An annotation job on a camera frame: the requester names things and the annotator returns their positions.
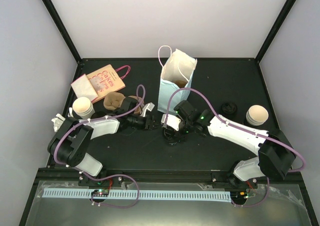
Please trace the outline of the brown pulp cup carrier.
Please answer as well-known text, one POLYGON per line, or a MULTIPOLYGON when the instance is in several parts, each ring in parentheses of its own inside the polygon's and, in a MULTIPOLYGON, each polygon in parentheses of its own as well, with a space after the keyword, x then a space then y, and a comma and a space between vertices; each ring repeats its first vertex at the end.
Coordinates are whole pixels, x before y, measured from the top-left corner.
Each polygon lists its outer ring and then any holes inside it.
POLYGON ((174 82, 179 88, 184 88, 187 85, 187 81, 184 80, 177 80, 174 82))

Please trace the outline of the light blue paper bag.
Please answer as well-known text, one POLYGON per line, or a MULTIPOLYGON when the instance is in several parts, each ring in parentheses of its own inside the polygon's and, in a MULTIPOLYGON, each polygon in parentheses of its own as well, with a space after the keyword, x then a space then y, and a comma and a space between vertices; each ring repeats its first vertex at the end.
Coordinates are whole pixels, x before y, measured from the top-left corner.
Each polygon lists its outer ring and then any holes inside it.
POLYGON ((169 58, 165 63, 162 63, 160 57, 158 58, 161 65, 161 74, 157 110, 162 113, 168 110, 169 113, 173 114, 174 107, 181 101, 186 100, 190 91, 182 90, 176 93, 171 101, 169 99, 176 90, 192 86, 193 74, 198 60, 179 49, 173 51, 170 46, 167 45, 166 47, 170 52, 169 58))

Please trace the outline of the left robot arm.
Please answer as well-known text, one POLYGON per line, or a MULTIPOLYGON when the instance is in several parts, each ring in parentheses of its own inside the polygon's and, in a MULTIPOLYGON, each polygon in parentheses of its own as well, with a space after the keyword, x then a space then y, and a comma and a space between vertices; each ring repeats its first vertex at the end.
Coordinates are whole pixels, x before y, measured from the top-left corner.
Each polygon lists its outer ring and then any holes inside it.
POLYGON ((128 127, 139 130, 155 129, 158 125, 151 115, 154 107, 151 102, 142 105, 136 99, 127 97, 115 113, 101 118, 78 120, 57 114, 52 119, 55 135, 47 150, 57 163, 96 177, 103 165, 87 153, 90 141, 100 136, 116 134, 128 127))

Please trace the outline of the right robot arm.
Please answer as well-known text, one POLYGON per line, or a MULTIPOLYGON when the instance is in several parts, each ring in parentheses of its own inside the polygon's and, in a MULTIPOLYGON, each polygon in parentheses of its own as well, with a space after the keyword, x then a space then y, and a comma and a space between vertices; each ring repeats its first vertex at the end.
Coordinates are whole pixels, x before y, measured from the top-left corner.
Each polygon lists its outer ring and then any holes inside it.
POLYGON ((255 154, 255 158, 234 163, 229 174, 230 182, 248 181, 259 177, 284 180, 295 160, 291 146, 282 131, 273 134, 254 129, 214 115, 210 110, 199 112, 188 101, 174 108, 175 114, 163 114, 163 134, 169 141, 178 142, 190 132, 213 136, 235 143, 255 154))

